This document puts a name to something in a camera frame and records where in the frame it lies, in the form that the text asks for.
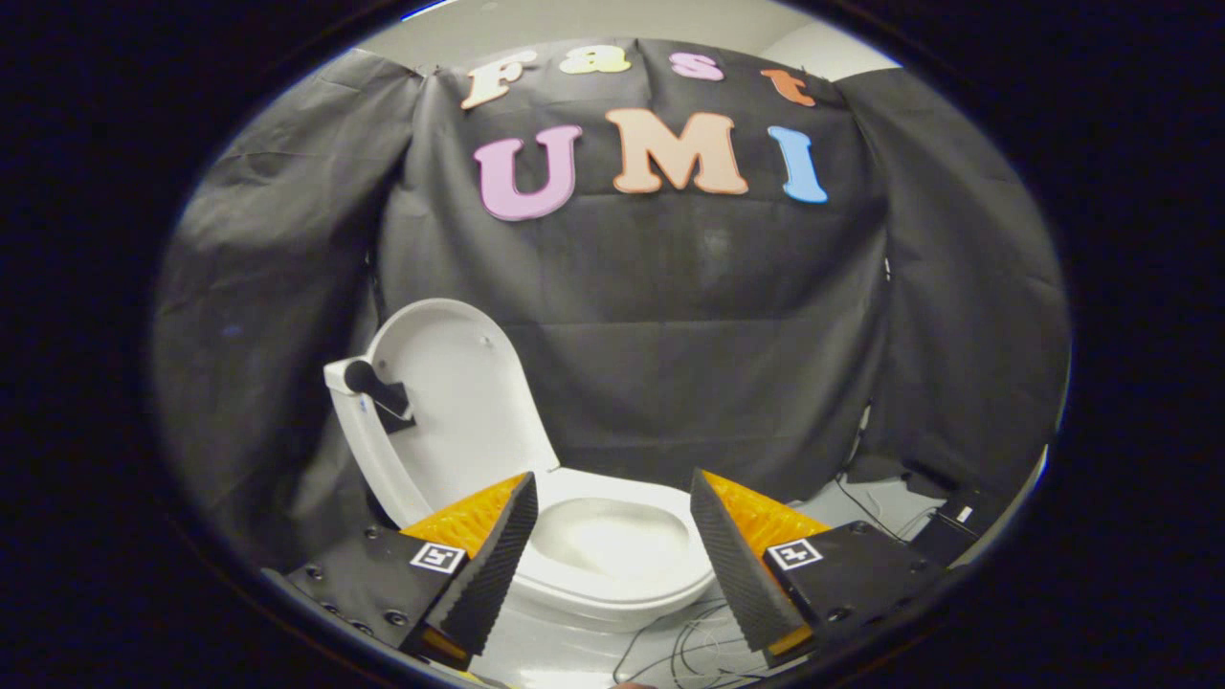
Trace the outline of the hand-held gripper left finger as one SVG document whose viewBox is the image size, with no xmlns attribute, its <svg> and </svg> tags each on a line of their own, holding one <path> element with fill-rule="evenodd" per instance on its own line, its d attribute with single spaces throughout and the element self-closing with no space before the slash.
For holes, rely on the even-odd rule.
<svg viewBox="0 0 1225 689">
<path fill-rule="evenodd" d="M 537 477 L 526 472 L 405 528 L 368 523 L 263 575 L 363 642 L 468 671 L 485 653 L 538 514 Z"/>
</svg>

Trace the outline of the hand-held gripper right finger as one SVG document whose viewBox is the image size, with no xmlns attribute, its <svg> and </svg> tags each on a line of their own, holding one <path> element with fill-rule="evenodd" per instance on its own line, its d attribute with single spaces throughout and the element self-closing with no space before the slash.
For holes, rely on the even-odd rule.
<svg viewBox="0 0 1225 689">
<path fill-rule="evenodd" d="M 688 498 L 744 642 L 771 668 L 858 645 L 947 575 L 871 523 L 831 527 L 704 468 Z"/>
</svg>

